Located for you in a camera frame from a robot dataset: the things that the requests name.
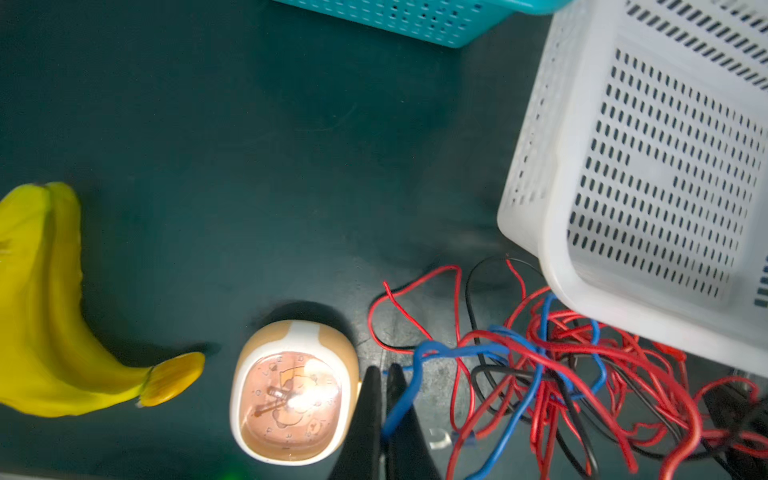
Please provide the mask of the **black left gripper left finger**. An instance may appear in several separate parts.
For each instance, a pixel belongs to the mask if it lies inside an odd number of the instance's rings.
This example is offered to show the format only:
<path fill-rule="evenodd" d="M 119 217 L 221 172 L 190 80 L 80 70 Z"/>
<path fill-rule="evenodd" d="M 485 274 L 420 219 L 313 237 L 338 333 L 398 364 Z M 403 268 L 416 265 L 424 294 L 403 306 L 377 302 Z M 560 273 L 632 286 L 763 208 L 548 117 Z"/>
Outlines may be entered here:
<path fill-rule="evenodd" d="M 382 375 L 367 368 L 356 408 L 328 480 L 376 480 L 380 473 Z"/>

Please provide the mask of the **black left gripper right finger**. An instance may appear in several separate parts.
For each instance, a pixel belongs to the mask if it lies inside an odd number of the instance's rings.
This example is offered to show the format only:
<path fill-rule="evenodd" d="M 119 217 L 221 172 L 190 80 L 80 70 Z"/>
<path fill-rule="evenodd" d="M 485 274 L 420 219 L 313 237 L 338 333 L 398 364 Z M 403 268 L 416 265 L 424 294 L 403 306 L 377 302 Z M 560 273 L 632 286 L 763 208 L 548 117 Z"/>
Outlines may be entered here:
<path fill-rule="evenodd" d="M 386 380 L 386 407 L 390 414 L 406 390 L 403 368 L 390 365 Z M 404 415 L 397 429 L 383 442 L 387 480 L 440 479 L 413 407 Z"/>

